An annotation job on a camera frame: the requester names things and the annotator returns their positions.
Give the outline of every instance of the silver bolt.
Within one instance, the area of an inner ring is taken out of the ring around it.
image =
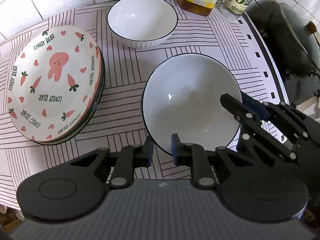
[[[243,139],[243,140],[249,140],[249,138],[250,138],[250,136],[249,136],[249,134],[247,134],[247,133],[244,133],[244,134],[242,135],[242,139]]]
[[[204,177],[199,179],[199,184],[202,186],[211,186],[215,183],[214,179],[208,178],[208,177]]]
[[[294,152],[290,153],[290,158],[292,160],[295,160],[297,158],[296,154]]]
[[[111,184],[114,186],[123,186],[127,183],[125,178],[117,177],[111,180]]]

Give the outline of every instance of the large white bowl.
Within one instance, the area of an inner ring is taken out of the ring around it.
[[[239,123],[220,103],[225,93],[242,102],[235,78],[217,60],[195,53],[167,59],[151,74],[142,94],[148,133],[169,154],[173,133],[205,150],[227,146]]]
[[[178,16],[165,0],[120,0],[109,10],[107,22],[122,44],[150,49],[171,36]]]

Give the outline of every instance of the pot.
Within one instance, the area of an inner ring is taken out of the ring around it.
[[[314,32],[312,22],[305,25],[287,4],[275,3],[263,35],[289,101],[296,105],[311,98],[320,88],[320,49]]]

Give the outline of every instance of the striped tablecloth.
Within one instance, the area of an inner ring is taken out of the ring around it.
[[[140,113],[140,97],[152,71],[176,54],[209,55],[225,64],[242,91],[262,101],[288,102],[279,73],[257,30],[247,15],[226,20],[219,2],[208,17],[183,11],[179,0],[167,0],[179,22],[172,36],[158,48],[136,50],[119,44],[106,24],[115,3],[107,2],[57,14],[0,44],[0,203],[20,209],[16,200],[19,184],[35,173],[66,162],[99,147],[120,151],[128,144],[141,144],[147,132]],[[23,137],[13,126],[6,105],[6,87],[15,59],[35,36],[63,25],[87,30],[99,44],[106,63],[106,89],[89,124],[70,141],[40,146]],[[286,140],[271,123],[263,128],[279,141]],[[237,139],[229,147],[235,149]],[[135,170],[136,178],[188,178],[190,169],[175,167],[172,157],[155,147],[150,168]]]

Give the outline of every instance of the white plate with bunny design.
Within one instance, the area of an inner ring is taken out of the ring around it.
[[[17,130],[33,141],[65,136],[97,92],[98,45],[85,30],[59,26],[35,37],[11,67],[7,106]]]

